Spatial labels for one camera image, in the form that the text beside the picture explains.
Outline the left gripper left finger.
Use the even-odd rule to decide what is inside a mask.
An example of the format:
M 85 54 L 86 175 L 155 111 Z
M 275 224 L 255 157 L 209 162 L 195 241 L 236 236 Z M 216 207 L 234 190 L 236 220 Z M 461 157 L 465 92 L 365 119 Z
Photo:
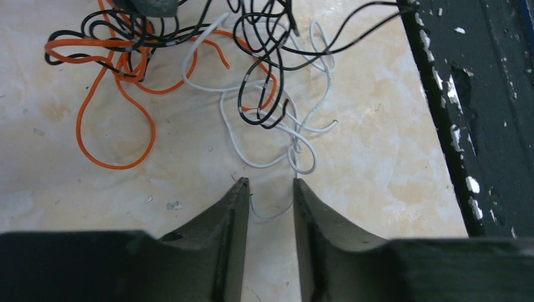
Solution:
M 249 180 L 155 238 L 140 230 L 1 234 L 2 301 L 239 301 Z

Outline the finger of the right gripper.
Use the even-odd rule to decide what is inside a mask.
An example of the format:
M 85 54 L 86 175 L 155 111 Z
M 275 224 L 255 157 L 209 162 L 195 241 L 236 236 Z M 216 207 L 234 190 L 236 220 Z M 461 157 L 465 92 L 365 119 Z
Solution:
M 153 18 L 172 18 L 178 12 L 179 6 L 179 0 L 112 0 L 112 2 L 126 12 Z

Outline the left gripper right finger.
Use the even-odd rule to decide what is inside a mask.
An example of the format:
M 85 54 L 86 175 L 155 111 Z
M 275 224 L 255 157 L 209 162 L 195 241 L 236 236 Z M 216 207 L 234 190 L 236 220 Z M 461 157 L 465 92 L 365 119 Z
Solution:
M 293 181 L 304 301 L 532 301 L 533 240 L 374 235 Z

